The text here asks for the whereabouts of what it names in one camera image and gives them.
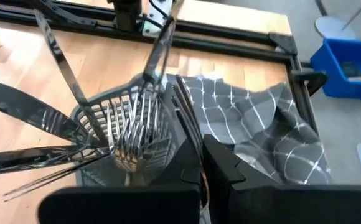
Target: gray plastic basket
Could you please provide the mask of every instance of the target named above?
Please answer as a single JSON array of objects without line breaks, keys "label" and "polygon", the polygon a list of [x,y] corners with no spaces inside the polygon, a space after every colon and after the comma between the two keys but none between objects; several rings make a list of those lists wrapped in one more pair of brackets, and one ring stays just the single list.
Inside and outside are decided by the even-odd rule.
[{"label": "gray plastic basket", "polygon": [[[130,82],[106,90],[96,96],[88,99],[89,105],[92,107],[93,112],[95,113],[99,124],[101,125],[103,131],[107,135],[107,121],[106,121],[106,107],[107,104],[110,105],[111,110],[111,123],[112,131],[114,137],[118,136],[116,132],[115,119],[113,110],[115,106],[118,107],[119,116],[128,117],[128,99],[133,103],[134,94],[137,92],[138,87],[144,83],[144,80],[141,78],[141,74],[136,75]],[[165,88],[163,97],[161,98],[161,122],[162,122],[162,135],[159,139],[160,147],[152,155],[152,158],[148,161],[145,161],[145,170],[146,172],[144,178],[146,182],[151,181],[160,172],[168,165],[171,161],[173,155],[176,153],[179,148],[179,143],[183,141],[184,133],[181,131],[180,123],[177,120],[176,115],[174,114],[174,106],[171,103],[171,94],[172,89],[169,84]],[[116,102],[119,102],[119,98],[122,98],[124,101],[125,111],[124,114],[121,114],[120,106],[115,105]],[[96,137],[96,134],[93,132],[89,121],[86,119],[82,110],[79,106],[76,106],[71,114],[71,118],[81,122],[81,124],[87,129],[87,131]],[[82,186],[124,186],[126,172],[116,166],[115,160],[113,157],[107,157],[102,159],[94,164],[89,165],[88,167],[77,172],[77,185]]]}]

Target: black clamp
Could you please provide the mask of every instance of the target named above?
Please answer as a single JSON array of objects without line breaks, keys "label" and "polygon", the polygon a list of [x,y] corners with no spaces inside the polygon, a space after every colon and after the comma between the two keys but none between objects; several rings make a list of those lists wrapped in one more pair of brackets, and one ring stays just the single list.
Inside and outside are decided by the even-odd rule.
[{"label": "black clamp", "polygon": [[297,46],[295,44],[293,36],[270,32],[269,38],[287,53],[292,55],[298,54]]},{"label": "black clamp", "polygon": [[211,135],[204,136],[203,154],[212,223],[268,223],[271,189],[281,184],[234,155]]},{"label": "black clamp", "polygon": [[141,0],[107,0],[107,3],[114,5],[114,23],[117,29],[126,32],[141,31],[143,26],[139,17],[142,14]]},{"label": "black clamp", "polygon": [[292,80],[295,82],[306,83],[306,88],[309,92],[309,96],[315,94],[327,81],[327,75],[325,72],[313,72],[313,71],[291,71]]},{"label": "black clamp", "polygon": [[96,25],[96,20],[76,16],[66,10],[63,10],[52,0],[32,0],[29,1],[29,4],[33,8],[40,10],[44,15],[46,15],[49,19],[52,19],[54,22],[72,22],[80,26]]}]

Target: black plastic part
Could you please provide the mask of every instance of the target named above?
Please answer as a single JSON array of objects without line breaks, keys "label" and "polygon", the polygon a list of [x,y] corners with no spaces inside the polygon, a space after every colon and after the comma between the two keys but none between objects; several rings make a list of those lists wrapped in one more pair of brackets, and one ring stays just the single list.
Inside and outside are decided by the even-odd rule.
[{"label": "black plastic part", "polygon": [[250,195],[249,190],[278,183],[242,161],[213,136],[204,136],[204,146],[212,223],[248,223],[246,221],[251,220],[252,214],[248,212],[249,207],[237,207],[239,200],[260,203],[260,200],[254,201],[252,197],[255,195]]},{"label": "black plastic part", "polygon": [[198,224],[200,191],[194,185],[130,188],[72,187],[39,206],[40,224]]},{"label": "black plastic part", "polygon": [[54,22],[71,22],[75,26],[92,27],[96,24],[96,20],[76,16],[58,7],[56,3],[53,3],[51,0],[29,0],[27,3],[30,4],[31,8],[38,9]]},{"label": "black plastic part", "polygon": [[308,89],[309,95],[312,96],[317,90],[322,88],[327,81],[327,75],[324,72],[313,72],[313,71],[291,71],[293,79],[296,82],[305,83]]},{"label": "black plastic part", "polygon": [[184,141],[162,174],[150,185],[190,183],[201,187],[200,173],[199,155],[193,144]]},{"label": "black plastic part", "polygon": [[[30,6],[25,0],[2,0],[0,4],[23,7],[29,9]],[[86,6],[81,4],[72,4],[67,2],[52,1],[56,6],[66,10],[79,17],[88,17],[90,19],[98,19],[103,21],[113,21],[115,19],[114,10],[102,7]],[[28,26],[36,26],[35,17],[31,12],[25,12],[19,9],[1,9],[0,21],[24,24]],[[122,40],[132,40],[145,43],[153,43],[154,39],[145,37],[141,32],[123,32],[114,24],[96,23],[95,26],[75,26],[69,22],[53,22],[48,19],[53,29],[65,30],[69,32],[79,32],[83,34],[99,35],[103,37],[111,37]],[[255,47],[241,46],[237,44],[226,44],[208,39],[181,37],[174,35],[172,46],[193,50],[201,50],[218,54],[234,55],[238,57],[253,58],[257,60],[265,60],[276,63],[283,63],[287,67],[289,86],[293,93],[297,109],[301,117],[312,126],[317,132],[316,124],[312,113],[311,103],[309,101],[309,92],[304,83],[292,81],[292,70],[300,70],[301,66],[296,56],[296,48],[292,36],[279,34],[262,34],[257,32],[240,31],[219,26],[211,26],[206,24],[196,24],[194,22],[177,21],[176,31],[185,31],[189,33],[212,35],[215,37],[227,37],[229,39],[244,40],[255,42],[258,44],[266,44],[270,46],[280,46],[286,52],[275,52],[273,50],[259,49]]]},{"label": "black plastic part", "polygon": [[293,36],[270,32],[269,38],[287,53],[292,55],[298,54],[297,46],[295,45]]},{"label": "black plastic part", "polygon": [[142,22],[138,20],[142,13],[142,0],[111,0],[114,3],[115,24],[123,31],[136,32]]},{"label": "black plastic part", "polygon": [[312,65],[310,62],[301,62],[302,68],[312,68]]},{"label": "black plastic part", "polygon": [[204,144],[213,224],[361,223],[361,186],[279,184],[213,136]]}]

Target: gray checkered towel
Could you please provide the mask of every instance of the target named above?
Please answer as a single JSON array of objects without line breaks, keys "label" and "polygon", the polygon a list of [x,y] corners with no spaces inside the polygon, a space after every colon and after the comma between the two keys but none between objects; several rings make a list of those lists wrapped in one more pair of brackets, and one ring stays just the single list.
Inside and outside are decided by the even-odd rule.
[{"label": "gray checkered towel", "polygon": [[237,156],[278,182],[331,183],[323,145],[286,83],[251,92],[203,76],[183,79],[203,134],[233,145]]}]

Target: metal bracket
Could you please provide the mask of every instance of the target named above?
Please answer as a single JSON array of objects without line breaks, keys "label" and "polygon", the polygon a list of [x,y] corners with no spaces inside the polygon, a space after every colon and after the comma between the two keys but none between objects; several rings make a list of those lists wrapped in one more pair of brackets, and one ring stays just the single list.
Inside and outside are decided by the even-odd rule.
[{"label": "metal bracket", "polygon": [[52,0],[32,0],[29,4],[41,11],[54,22],[72,22],[81,26],[95,26],[96,20],[76,16],[66,10],[61,9]]},{"label": "metal bracket", "polygon": [[142,16],[141,0],[107,0],[113,4],[115,11],[114,25],[125,32],[139,32],[144,22]]},{"label": "metal bracket", "polygon": [[298,54],[297,46],[295,45],[293,36],[270,32],[269,38],[274,43],[276,43],[277,46],[281,47],[285,52],[293,55]]},{"label": "metal bracket", "polygon": [[[163,11],[166,14],[169,14],[169,11],[171,10],[172,1],[170,0],[152,0],[152,2],[159,8],[161,11]],[[155,9],[150,3],[149,4],[149,13],[148,17],[160,25],[164,25],[164,22],[166,18],[157,10]],[[157,36],[158,33],[160,33],[161,28],[155,26],[154,24],[150,23],[149,21],[146,21],[143,26],[143,36]]]},{"label": "metal bracket", "polygon": [[327,75],[324,72],[312,72],[312,71],[291,71],[292,79],[296,82],[305,84],[309,92],[309,96],[315,94],[327,81]]}]

